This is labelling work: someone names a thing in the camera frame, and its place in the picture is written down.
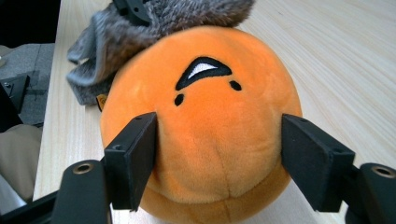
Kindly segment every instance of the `orange plush toy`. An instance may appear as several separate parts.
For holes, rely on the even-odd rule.
[[[290,182],[281,116],[301,116],[292,79],[259,39],[231,28],[170,35],[117,73],[101,119],[105,147],[134,117],[158,116],[141,207],[172,223],[251,217]]]

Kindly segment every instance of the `light wood surface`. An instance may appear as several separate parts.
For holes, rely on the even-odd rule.
[[[66,52],[107,0],[63,0],[49,84],[40,161],[38,199],[59,188],[63,170],[103,157],[100,112],[81,106],[65,75]],[[304,117],[357,152],[355,165],[396,167],[396,1],[258,0],[240,29],[267,43],[288,68]],[[244,223],[344,223],[319,214],[296,186]],[[143,210],[117,211],[115,223],[161,223]]]

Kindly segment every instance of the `khaki pants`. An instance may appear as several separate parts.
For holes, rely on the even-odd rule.
[[[0,175],[26,202],[33,199],[41,135],[24,124],[0,133]]]

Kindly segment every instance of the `gray fur hat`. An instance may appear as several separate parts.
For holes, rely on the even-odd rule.
[[[70,48],[67,59],[77,67],[67,80],[81,105],[108,93],[115,73],[138,52],[164,36],[194,26],[235,27],[248,17],[254,0],[149,0],[149,26],[133,26],[111,3],[96,12]]]

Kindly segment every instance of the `white teeth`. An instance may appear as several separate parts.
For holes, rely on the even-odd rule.
[[[189,79],[192,78],[193,76],[197,75],[200,72],[206,71],[206,70],[210,70],[210,69],[215,69],[217,67],[208,64],[208,63],[198,63],[198,65],[196,65],[194,67],[194,70],[192,70],[191,74],[189,75]]]

